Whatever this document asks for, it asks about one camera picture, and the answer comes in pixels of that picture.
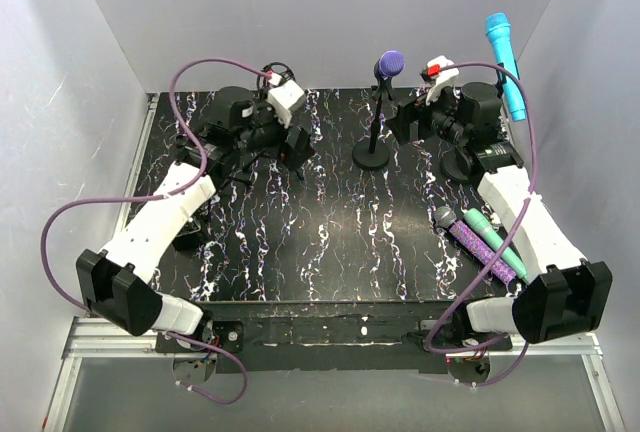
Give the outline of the purple foam head microphone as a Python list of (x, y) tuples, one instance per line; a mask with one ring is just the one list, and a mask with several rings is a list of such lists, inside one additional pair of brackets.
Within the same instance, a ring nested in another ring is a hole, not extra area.
[(376, 78), (393, 78), (398, 76), (405, 67), (405, 57), (397, 50), (384, 52), (374, 65)]

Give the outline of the purple glitter silver mesh microphone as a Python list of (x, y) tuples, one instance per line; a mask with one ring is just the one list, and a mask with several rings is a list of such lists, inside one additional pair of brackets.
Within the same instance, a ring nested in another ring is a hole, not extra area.
[(497, 258), (495, 251), (464, 221), (458, 219), (450, 207), (442, 206), (437, 208), (434, 212), (434, 221), (439, 228), (446, 230), (483, 265), (486, 265), (492, 259), (496, 259), (490, 271), (503, 284), (508, 285), (516, 279), (515, 271), (502, 259)]

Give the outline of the mint green microphone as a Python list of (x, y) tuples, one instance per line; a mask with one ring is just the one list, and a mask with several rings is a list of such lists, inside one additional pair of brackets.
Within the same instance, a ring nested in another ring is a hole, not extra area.
[[(464, 222), (494, 251), (497, 251), (504, 240), (494, 230), (492, 223), (477, 209), (469, 209), (463, 215)], [(501, 256), (502, 260), (516, 273), (518, 279), (524, 281), (528, 278), (526, 268), (521, 259), (511, 248), (506, 248)]]

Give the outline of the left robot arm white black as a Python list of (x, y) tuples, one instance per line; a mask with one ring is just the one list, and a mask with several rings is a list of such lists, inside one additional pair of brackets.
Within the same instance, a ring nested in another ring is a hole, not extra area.
[(305, 102), (305, 91), (293, 80), (259, 96), (238, 86), (216, 92), (196, 124), (197, 140), (178, 138), (175, 160), (156, 190), (159, 200), (145, 203), (100, 251), (85, 250), (77, 259), (85, 306), (133, 336), (169, 331), (188, 350), (205, 350), (213, 329), (204, 311), (154, 291), (155, 269), (170, 246), (183, 245), (180, 235), (197, 210), (245, 168), (244, 156), (269, 157), (290, 171), (313, 156), (309, 133), (292, 124)]

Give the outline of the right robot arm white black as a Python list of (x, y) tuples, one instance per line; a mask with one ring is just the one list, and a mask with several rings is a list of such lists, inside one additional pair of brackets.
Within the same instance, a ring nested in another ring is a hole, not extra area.
[(489, 333), (518, 334), (536, 344), (591, 332), (601, 322), (612, 272), (591, 262), (560, 230), (540, 195), (531, 191), (516, 148), (501, 135), (502, 101), (495, 86), (482, 82), (460, 88), (436, 86), (402, 100), (387, 125), (396, 140), (410, 140), (418, 126), (421, 139), (438, 137), (453, 145), (441, 161), (443, 172), (457, 182), (476, 185), (498, 215), (526, 270), (524, 290), (516, 297), (463, 301), (455, 310), (454, 341), (475, 349)]

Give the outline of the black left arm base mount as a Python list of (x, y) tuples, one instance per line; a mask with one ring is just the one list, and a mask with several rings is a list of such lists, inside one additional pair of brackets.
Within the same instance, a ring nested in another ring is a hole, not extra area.
[[(190, 339), (222, 348), (231, 353), (241, 352), (244, 348), (245, 327), (241, 321), (209, 321), (202, 326)], [(166, 333), (158, 333), (156, 340), (157, 352), (209, 352), (200, 345), (193, 345), (182, 339), (175, 339)]]

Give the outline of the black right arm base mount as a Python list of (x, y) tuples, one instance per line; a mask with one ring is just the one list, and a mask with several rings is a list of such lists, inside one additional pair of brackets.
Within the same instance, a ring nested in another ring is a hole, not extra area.
[[(435, 320), (421, 320), (418, 324), (420, 338), (418, 345), (427, 351), (427, 335), (435, 325)], [(432, 339), (432, 345), (436, 348), (468, 348), (477, 346), (481, 342), (487, 341), (491, 333), (464, 332), (457, 329), (451, 322), (445, 323)]]

